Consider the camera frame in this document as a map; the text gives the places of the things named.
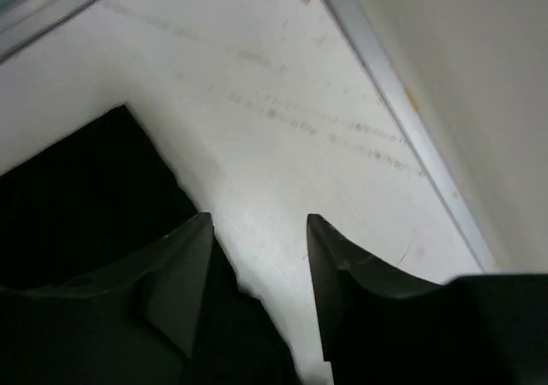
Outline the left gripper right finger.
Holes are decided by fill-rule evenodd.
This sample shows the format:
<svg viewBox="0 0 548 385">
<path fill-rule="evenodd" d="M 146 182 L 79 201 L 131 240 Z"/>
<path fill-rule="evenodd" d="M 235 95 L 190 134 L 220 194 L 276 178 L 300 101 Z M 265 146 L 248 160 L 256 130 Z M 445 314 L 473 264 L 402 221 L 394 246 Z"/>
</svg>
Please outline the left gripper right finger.
<svg viewBox="0 0 548 385">
<path fill-rule="evenodd" d="M 318 214 L 307 218 L 307 250 L 335 383 L 546 383 L 546 275 L 433 283 L 357 246 Z"/>
</svg>

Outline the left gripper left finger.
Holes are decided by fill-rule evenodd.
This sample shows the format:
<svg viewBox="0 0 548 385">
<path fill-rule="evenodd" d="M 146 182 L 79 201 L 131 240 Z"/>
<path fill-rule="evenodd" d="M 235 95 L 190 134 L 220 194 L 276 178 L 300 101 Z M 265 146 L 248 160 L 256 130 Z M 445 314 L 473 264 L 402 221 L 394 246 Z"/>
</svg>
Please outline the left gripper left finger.
<svg viewBox="0 0 548 385">
<path fill-rule="evenodd" d="M 192 355 L 211 215 L 54 287 L 1 292 L 4 384 L 177 384 Z"/>
</svg>

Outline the black trousers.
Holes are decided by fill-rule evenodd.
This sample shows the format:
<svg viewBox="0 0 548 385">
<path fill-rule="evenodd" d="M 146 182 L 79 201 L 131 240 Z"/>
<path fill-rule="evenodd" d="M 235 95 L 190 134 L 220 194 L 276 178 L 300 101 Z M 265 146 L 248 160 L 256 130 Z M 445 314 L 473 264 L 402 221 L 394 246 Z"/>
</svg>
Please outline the black trousers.
<svg viewBox="0 0 548 385">
<path fill-rule="evenodd" d="M 124 106 L 1 178 L 1 292 L 60 286 L 201 213 Z M 213 227 L 192 355 L 177 384 L 297 384 L 289 346 L 238 284 Z"/>
</svg>

